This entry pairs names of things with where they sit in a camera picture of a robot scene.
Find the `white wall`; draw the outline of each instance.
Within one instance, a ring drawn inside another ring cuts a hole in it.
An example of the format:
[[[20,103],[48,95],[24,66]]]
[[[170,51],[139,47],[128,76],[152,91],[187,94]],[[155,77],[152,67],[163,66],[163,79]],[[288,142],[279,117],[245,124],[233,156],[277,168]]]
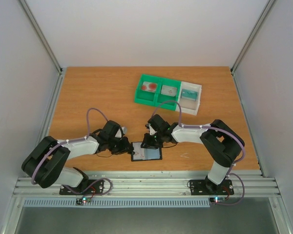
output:
[[[231,67],[267,0],[27,2],[62,67]]]
[[[278,0],[237,70],[255,144],[293,224],[293,0]]]
[[[36,144],[57,71],[18,1],[0,1],[0,229]]]

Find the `wooden table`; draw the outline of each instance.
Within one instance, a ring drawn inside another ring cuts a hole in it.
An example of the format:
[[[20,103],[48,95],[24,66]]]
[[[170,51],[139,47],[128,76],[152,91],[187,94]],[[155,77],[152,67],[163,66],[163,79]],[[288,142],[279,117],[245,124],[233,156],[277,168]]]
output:
[[[183,114],[185,124],[206,124],[223,120],[246,144],[247,155],[235,169],[259,169],[240,101],[228,67],[69,67],[50,128],[56,139],[86,135],[85,114],[96,107],[128,129],[129,141],[142,141],[145,124],[155,107],[134,103],[134,93],[141,74],[166,77],[202,85],[197,116]],[[178,121],[178,112],[160,109],[168,123]],[[90,114],[91,130],[102,128],[104,118]],[[109,156],[109,152],[100,153]],[[213,159],[202,144],[180,143],[163,149],[163,160],[131,162],[129,154],[108,158],[86,155],[69,160],[68,167],[81,170],[209,170]]]

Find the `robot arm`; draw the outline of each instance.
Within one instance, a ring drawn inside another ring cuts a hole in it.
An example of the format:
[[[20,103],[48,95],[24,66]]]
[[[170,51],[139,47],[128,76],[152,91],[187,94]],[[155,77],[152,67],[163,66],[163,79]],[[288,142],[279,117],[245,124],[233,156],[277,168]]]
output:
[[[97,154],[110,150],[118,155],[131,152],[128,138],[124,136],[126,129],[112,120],[109,120],[103,129],[98,129],[88,137],[74,140],[55,140],[46,136],[27,157],[22,164],[22,170],[42,187],[47,188],[52,184],[64,184],[83,191],[87,186],[88,177],[77,168],[64,167],[68,159],[82,155]],[[47,158],[37,170],[39,163],[51,148],[57,146],[52,152],[52,157]]]
[[[162,148],[164,142],[194,142],[204,144],[214,159],[213,166],[206,177],[206,187],[211,193],[225,179],[237,156],[241,153],[241,147],[229,135],[209,127],[225,130],[234,135],[244,146],[244,141],[223,121],[215,120],[212,124],[205,125],[169,125],[159,115],[154,115],[146,125],[149,133],[145,134],[141,148]]]

